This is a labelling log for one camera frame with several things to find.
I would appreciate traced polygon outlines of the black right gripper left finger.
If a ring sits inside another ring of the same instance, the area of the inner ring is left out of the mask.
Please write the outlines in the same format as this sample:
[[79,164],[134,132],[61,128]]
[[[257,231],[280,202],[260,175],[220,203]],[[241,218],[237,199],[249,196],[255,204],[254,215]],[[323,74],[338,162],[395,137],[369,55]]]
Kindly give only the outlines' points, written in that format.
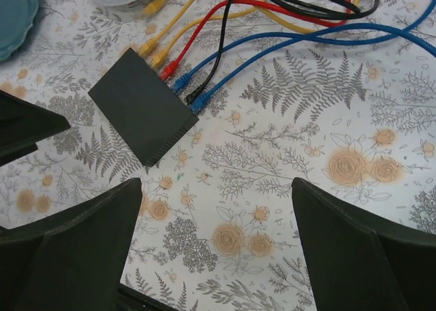
[[115,310],[142,203],[139,178],[1,229],[2,310]]

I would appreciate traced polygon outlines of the yellow ethernet cable end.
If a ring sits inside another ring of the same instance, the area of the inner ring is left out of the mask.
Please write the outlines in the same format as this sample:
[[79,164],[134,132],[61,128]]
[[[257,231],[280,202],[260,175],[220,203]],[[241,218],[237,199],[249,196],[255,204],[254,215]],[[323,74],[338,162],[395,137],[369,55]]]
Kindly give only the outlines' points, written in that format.
[[[179,20],[179,18],[187,11],[187,9],[191,6],[191,4],[195,0],[188,0],[186,4],[182,7],[182,9],[178,12],[178,14],[173,18],[173,20],[170,22],[170,24],[162,31],[163,34],[166,34],[173,25]],[[267,3],[266,0],[248,0],[249,2],[254,2],[256,5],[253,7],[250,7],[248,9],[245,9],[241,12],[236,13],[230,13],[228,18],[240,18],[243,16],[246,16],[248,14],[253,13],[254,11],[259,11],[265,15],[267,15],[270,19],[275,21],[277,24],[282,25],[283,27],[290,29],[292,31],[295,31],[297,33],[310,33],[312,32],[311,29],[299,27],[297,25],[294,25],[292,23],[289,23],[285,21],[284,19],[278,17],[278,15],[274,14],[274,12],[278,12],[280,14],[284,14],[286,16],[290,16],[292,18],[297,18],[299,20],[303,20],[305,22],[310,22],[316,25],[321,25],[323,27],[335,27],[342,24],[345,24],[345,20],[341,20],[340,22],[330,22],[327,20],[322,20],[321,18],[316,18],[312,16],[303,16],[301,14],[297,14],[296,12],[287,12],[282,7],[279,7],[277,5],[273,5],[271,3]],[[154,0],[153,2],[149,3],[142,11],[142,13],[145,16],[152,16],[153,14],[156,14],[165,4],[167,3],[167,0]]]

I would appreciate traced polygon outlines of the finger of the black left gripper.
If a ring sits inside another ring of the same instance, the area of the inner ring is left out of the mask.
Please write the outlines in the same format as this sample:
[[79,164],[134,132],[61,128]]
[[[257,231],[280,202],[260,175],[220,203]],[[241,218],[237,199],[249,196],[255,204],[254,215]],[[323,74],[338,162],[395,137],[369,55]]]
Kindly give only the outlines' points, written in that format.
[[1,165],[37,150],[37,143],[70,129],[67,119],[1,91]]

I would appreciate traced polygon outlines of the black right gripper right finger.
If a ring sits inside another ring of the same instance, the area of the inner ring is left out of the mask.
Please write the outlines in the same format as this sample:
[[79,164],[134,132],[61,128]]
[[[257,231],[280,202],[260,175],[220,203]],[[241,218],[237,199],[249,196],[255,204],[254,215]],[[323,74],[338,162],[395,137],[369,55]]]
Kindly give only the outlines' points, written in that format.
[[318,310],[434,310],[435,235],[292,181],[292,204]]

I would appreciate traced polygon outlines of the black network switch box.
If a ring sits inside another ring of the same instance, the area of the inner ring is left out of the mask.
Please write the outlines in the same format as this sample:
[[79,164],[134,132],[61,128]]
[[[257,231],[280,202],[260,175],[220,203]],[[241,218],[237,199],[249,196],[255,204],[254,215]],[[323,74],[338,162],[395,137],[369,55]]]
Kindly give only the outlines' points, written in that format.
[[138,160],[154,166],[198,117],[133,49],[92,87],[89,96]]

